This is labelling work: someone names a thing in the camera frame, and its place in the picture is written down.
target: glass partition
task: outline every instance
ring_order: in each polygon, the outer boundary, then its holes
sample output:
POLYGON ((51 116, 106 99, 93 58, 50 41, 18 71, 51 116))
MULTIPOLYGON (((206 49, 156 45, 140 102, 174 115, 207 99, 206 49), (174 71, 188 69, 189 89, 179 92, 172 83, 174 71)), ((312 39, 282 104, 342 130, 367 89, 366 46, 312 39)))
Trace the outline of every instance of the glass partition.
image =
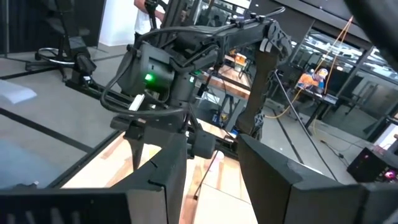
POLYGON ((363 69, 369 73, 376 73, 398 81, 398 73, 382 58, 377 48, 374 48, 370 56, 366 59, 363 69))
POLYGON ((337 106, 323 121, 367 139, 377 122, 397 104, 396 96, 397 85, 360 69, 341 92, 337 106))

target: table leg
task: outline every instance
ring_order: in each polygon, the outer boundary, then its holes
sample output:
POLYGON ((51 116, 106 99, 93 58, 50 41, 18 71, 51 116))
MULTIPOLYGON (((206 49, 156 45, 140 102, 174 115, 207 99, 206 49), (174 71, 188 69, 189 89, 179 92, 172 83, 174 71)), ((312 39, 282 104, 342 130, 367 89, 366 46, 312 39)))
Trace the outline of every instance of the table leg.
POLYGON ((310 125, 312 124, 312 122, 314 121, 314 119, 318 116, 319 112, 321 112, 324 108, 325 108, 326 104, 324 103, 319 103, 319 105, 317 106, 317 108, 315 109, 315 111, 312 113, 310 119, 305 123, 305 128, 307 129, 308 133, 312 136, 311 131, 308 129, 310 127, 310 125))
POLYGON ((225 94, 224 100, 221 104, 221 108, 218 110, 218 118, 220 118, 221 114, 223 113, 226 102, 229 100, 229 98, 230 96, 228 94, 225 94))
POLYGON ((244 107, 244 100, 239 100, 238 104, 235 106, 232 114, 229 115, 228 122, 226 124, 225 130, 227 132, 231 132, 232 129, 234 128, 235 122, 239 116, 239 114, 242 112, 244 107))

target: green led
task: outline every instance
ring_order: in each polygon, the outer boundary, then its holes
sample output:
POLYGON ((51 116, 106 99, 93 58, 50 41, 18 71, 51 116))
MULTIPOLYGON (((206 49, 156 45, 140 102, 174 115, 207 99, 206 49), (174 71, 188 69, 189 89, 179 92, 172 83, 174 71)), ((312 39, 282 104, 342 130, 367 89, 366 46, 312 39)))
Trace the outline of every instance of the green led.
POLYGON ((145 80, 147 80, 147 81, 152 81, 154 79, 154 76, 153 75, 151 75, 151 74, 147 74, 146 76, 145 76, 145 80))

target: metal pole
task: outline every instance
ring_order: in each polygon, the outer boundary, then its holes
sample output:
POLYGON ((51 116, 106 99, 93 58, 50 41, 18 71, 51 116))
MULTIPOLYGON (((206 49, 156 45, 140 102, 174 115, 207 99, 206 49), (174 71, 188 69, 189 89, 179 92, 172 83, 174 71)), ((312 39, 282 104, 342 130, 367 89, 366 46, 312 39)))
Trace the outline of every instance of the metal pole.
POLYGON ((296 44, 296 46, 294 47, 293 52, 292 52, 292 54, 290 55, 290 58, 289 58, 289 63, 293 62, 293 59, 296 57, 297 52, 299 52, 300 46, 304 43, 305 37, 310 33, 311 28, 312 28, 314 23, 315 23, 315 20, 312 21, 310 27, 308 28, 307 32, 305 33, 305 35, 304 35, 303 39, 300 41, 300 43, 296 44))
POLYGON ((344 82, 343 86, 340 88, 339 92, 336 94, 336 97, 339 97, 344 89, 348 86, 348 84, 351 82, 351 80, 355 77, 356 73, 359 71, 360 67, 362 66, 362 64, 366 61, 366 59, 368 59, 368 57, 370 56, 370 54, 373 51, 373 47, 371 47, 369 50, 365 50, 364 53, 360 56, 359 60, 356 62, 357 66, 353 67, 351 69, 351 71, 349 71, 349 76, 347 78, 347 80, 344 82))
POLYGON ((2 7, 2 26, 3 28, 3 51, 4 51, 4 57, 7 58, 7 54, 9 51, 9 11, 8 11, 8 0, 2 0, 1 1, 1 7, 2 7))

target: black panel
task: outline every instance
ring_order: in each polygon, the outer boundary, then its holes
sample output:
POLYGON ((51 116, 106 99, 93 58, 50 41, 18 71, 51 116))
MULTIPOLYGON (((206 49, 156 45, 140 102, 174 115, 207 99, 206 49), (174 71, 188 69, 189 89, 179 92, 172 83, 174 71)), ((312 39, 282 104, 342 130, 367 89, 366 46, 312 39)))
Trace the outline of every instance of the black panel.
POLYGON ((3 6, 0 4, 0 54, 4 53, 4 21, 3 21, 3 6))
POLYGON ((332 0, 332 1, 327 1, 327 0, 300 0, 302 2, 305 2, 307 4, 310 4, 314 7, 317 8, 322 8, 327 13, 330 13, 336 17, 339 17, 340 19, 344 19, 348 21, 352 13, 349 11, 347 5, 345 4, 344 0, 332 0))
MULTIPOLYGON (((330 24, 333 27, 336 27, 340 30, 343 29, 344 26, 347 24, 346 19, 341 19, 337 16, 334 16, 333 14, 330 14, 329 12, 319 9, 319 7, 314 7, 314 6, 307 4, 303 1, 299 1, 299 0, 274 0, 274 1, 278 2, 279 4, 283 4, 284 6, 288 6, 292 9, 298 10, 302 14, 306 14, 318 21, 322 21, 322 22, 325 22, 326 24, 330 24)), ((352 34, 356 37, 359 37, 360 39, 363 39, 365 41, 369 41, 368 37, 362 31, 362 29, 355 24, 352 24, 350 26, 348 33, 352 34)))
MULTIPOLYGON (((75 18, 80 27, 90 30, 84 37, 87 46, 97 46, 105 0, 75 1, 75 18)), ((39 0, 9 1, 10 52, 35 51, 56 47, 59 36, 44 22, 49 13, 39 0)))
MULTIPOLYGON (((257 14, 264 15, 281 6, 283 5, 270 0, 252 0, 249 10, 257 14)), ((314 22, 314 19, 310 16, 288 7, 285 12, 276 15, 273 18, 279 22, 281 28, 286 32, 286 34, 290 35, 292 40, 296 42, 301 42, 314 22)))
MULTIPOLYGON (((316 21, 313 24, 313 29, 318 30, 318 31, 320 31, 326 35, 329 35, 330 37, 334 37, 334 38, 338 37, 338 35, 341 32, 341 29, 333 27, 333 26, 326 24, 325 22, 322 22, 322 21, 316 21)), ((373 44, 370 43, 369 41, 361 39, 359 37, 356 37, 355 35, 351 35, 350 33, 348 33, 346 35, 344 42, 351 44, 357 48, 363 48, 365 50, 369 50, 373 46, 373 44)))

